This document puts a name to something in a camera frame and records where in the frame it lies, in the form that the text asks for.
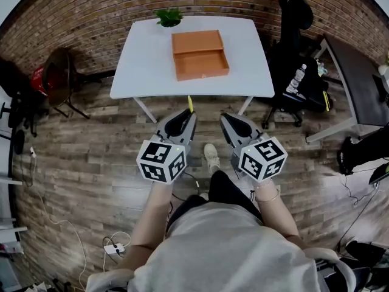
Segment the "orange box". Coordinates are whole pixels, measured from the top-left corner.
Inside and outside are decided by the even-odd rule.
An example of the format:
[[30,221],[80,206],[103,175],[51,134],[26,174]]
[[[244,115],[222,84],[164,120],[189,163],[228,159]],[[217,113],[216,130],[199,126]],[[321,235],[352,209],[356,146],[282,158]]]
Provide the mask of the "orange box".
[[218,30],[173,33],[171,43],[178,81],[229,74]]

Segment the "person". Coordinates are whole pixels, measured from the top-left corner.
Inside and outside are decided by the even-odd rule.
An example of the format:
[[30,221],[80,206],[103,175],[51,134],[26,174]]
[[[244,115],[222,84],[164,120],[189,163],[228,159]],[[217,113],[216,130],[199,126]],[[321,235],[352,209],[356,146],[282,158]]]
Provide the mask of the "person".
[[166,226],[172,186],[154,182],[125,258],[117,269],[91,275],[87,292],[330,291],[327,268],[344,278],[336,291],[354,291],[354,274],[334,251],[300,238],[271,179],[254,187],[258,210],[220,170],[212,144],[204,154],[212,174],[208,200],[190,196]]
[[353,174],[353,169],[358,165],[389,157],[388,138],[388,125],[356,144],[351,142],[351,137],[347,137],[337,153],[341,174],[351,175]]

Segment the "water bottle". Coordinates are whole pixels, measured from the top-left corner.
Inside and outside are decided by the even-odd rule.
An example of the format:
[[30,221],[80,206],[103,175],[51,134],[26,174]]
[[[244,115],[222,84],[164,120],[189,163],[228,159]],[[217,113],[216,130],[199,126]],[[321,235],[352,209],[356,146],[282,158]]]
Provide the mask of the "water bottle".
[[300,69],[296,70],[296,74],[295,74],[294,78],[292,79],[292,81],[290,82],[290,84],[287,86],[286,92],[292,93],[292,94],[298,93],[297,88],[305,76],[305,69],[306,69],[306,65],[303,64]]

